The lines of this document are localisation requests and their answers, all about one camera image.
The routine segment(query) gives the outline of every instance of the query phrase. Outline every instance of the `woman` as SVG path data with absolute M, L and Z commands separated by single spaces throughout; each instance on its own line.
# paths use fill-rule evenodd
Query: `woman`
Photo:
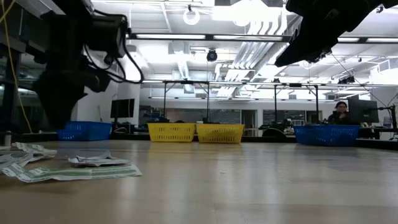
M 328 123 L 342 125 L 351 124 L 349 120 L 349 114 L 347 112 L 347 104 L 341 101 L 336 104 L 335 108 L 336 111 L 334 111 L 333 114 L 329 116 Z

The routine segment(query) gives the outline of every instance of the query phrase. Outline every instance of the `black camera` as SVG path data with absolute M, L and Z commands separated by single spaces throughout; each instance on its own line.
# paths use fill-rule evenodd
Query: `black camera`
M 210 49 L 209 53 L 207 54 L 207 61 L 208 62 L 215 62 L 217 61 L 217 53 L 216 50 Z

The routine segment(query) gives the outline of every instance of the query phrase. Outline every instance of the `plastic basket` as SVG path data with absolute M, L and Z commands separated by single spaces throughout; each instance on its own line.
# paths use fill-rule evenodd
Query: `plastic basket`
M 195 124 L 148 123 L 150 140 L 153 142 L 192 142 Z
M 62 141 L 99 141 L 109 139 L 112 124 L 92 121 L 69 121 L 65 129 L 58 130 Z
M 198 124 L 199 142 L 241 143 L 243 124 Z
M 314 146 L 355 146 L 360 126 L 309 125 L 295 126 L 294 134 L 300 144 Z

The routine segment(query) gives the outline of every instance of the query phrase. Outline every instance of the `yellow basket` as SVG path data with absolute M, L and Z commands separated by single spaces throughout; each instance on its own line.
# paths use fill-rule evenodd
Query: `yellow basket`
M 241 143 L 243 124 L 198 124 L 199 142 Z
M 192 142 L 195 124 L 148 123 L 150 140 L 153 142 Z

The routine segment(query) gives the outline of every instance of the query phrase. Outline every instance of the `monitor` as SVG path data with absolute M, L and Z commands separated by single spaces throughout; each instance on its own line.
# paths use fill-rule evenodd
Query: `monitor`
M 351 122 L 378 123 L 379 113 L 376 101 L 348 99 Z
M 111 118 L 132 118 L 134 116 L 134 99 L 113 100 Z

